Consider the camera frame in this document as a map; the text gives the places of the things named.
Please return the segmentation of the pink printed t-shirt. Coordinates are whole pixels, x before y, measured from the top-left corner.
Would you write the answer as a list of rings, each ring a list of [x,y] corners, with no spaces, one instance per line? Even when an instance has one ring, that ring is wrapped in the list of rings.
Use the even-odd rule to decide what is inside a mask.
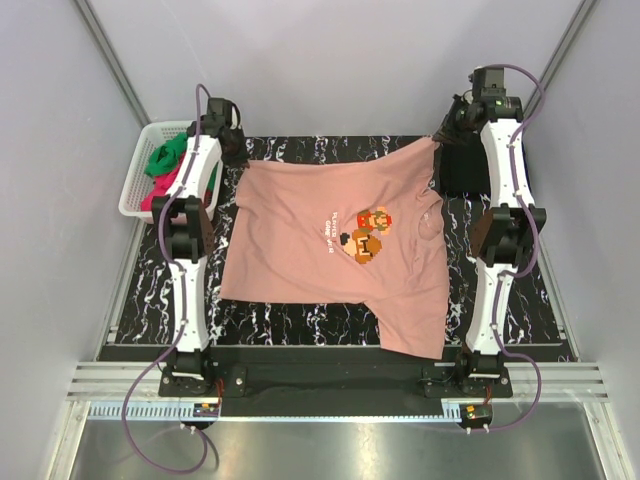
[[[363,304],[383,349],[438,360],[449,271],[437,145],[310,165],[253,160],[240,177],[219,295],[285,304]]]

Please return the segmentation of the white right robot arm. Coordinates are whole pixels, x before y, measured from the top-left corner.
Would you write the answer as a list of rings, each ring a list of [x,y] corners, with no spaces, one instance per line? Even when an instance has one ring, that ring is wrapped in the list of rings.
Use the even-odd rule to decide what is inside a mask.
[[[506,386],[504,323],[513,281],[537,263],[540,232],[547,215],[535,204],[527,179],[523,133],[529,124],[519,98],[508,95],[506,64],[477,67],[468,95],[456,95],[434,134],[442,144],[462,145],[477,136],[488,167],[490,206],[474,225],[470,247],[477,287],[471,324],[449,372],[425,383],[446,393],[483,396]]]

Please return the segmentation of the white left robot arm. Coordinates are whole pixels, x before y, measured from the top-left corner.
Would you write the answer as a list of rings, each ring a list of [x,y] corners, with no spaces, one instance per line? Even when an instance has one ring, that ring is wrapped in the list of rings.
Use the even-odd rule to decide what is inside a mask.
[[[187,147],[176,179],[167,193],[152,200],[153,223],[172,277],[174,334],[158,361],[164,365],[162,397],[205,396],[217,390],[209,353],[204,309],[204,276],[215,246],[212,215],[205,197],[211,178],[225,166],[246,160],[246,145],[237,105],[208,98],[187,129]]]

